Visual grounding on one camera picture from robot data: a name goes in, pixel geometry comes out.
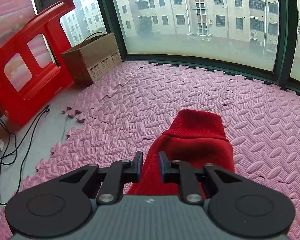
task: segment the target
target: white tile floor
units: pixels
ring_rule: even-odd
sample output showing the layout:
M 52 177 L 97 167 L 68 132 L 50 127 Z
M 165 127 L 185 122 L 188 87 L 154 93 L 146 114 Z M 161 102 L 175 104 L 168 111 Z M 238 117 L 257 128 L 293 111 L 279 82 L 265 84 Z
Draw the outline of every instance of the white tile floor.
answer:
M 64 142 L 66 140 L 65 134 L 73 126 L 81 125 L 76 121 L 76 118 L 69 118 L 66 114 L 62 114 L 61 110 L 66 106 L 70 99 L 76 97 L 78 93 L 83 89 L 84 88 L 82 87 L 73 85 L 72 87 L 61 91 L 50 101 L 51 111 L 47 114 L 44 114 L 37 125 L 31 149 L 23 167 L 23 179 L 28 175 L 32 176 L 35 174 L 35 166 L 41 159 L 48 160 L 50 158 L 50 149 L 58 141 Z M 19 127 L 9 122 L 6 117 L 2 118 L 10 132 L 16 133 L 17 145 L 25 135 L 33 119 L 30 120 L 30 122 L 24 127 Z M 8 135 L 1 127 L 0 138 L 4 139 L 6 143 L 8 142 Z M 18 157 L 16 162 L 12 166 L 2 166 L 0 198 L 1 202 L 6 203 L 17 189 L 21 162 L 28 149 L 30 138 L 31 132 L 28 133 L 23 144 L 18 149 Z M 12 151 L 14 151 L 14 139 L 11 140 L 7 153 L 10 153 Z M 4 160 L 4 162 L 11 162 L 13 158 L 14 155 L 9 156 Z

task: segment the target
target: silver bolt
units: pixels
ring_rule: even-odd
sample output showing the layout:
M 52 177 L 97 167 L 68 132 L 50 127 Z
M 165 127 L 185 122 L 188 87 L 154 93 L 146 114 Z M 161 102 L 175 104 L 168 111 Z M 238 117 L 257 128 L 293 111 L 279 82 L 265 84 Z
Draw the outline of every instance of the silver bolt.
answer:
M 111 194 L 102 194 L 99 197 L 99 200 L 101 200 L 102 202 L 110 202 L 114 199 L 114 196 Z
M 202 197 L 198 194 L 190 194 L 187 196 L 187 200 L 191 203 L 196 203 L 202 200 Z

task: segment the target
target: pink foam mat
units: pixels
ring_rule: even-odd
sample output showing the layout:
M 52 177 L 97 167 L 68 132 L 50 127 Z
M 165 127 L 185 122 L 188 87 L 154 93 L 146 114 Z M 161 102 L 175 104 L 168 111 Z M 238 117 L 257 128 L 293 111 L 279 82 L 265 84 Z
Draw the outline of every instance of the pink foam mat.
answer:
M 66 106 L 63 113 L 84 124 L 52 147 L 51 158 L 40 161 L 23 190 L 89 163 L 132 160 L 137 150 L 145 160 L 181 109 L 221 115 L 236 172 L 291 198 L 296 218 L 288 236 L 300 239 L 300 96 L 222 71 L 122 63 Z M 8 239 L 4 210 L 0 216 L 0 239 Z

